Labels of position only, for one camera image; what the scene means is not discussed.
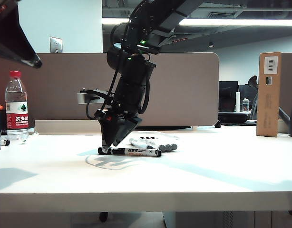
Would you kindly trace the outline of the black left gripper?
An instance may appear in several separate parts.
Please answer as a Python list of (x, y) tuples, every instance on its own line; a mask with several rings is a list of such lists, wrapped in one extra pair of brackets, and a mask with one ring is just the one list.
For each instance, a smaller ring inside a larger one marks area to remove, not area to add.
[(42, 66), (20, 26), (17, 0), (0, 0), (0, 57), (33, 68)]

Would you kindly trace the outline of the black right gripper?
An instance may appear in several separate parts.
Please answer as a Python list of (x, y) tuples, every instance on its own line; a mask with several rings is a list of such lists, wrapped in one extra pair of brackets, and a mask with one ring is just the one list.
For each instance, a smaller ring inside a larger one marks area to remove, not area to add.
[(105, 154), (111, 145), (118, 146), (142, 122), (138, 114), (113, 107), (97, 109), (95, 117), (101, 126), (102, 152)]

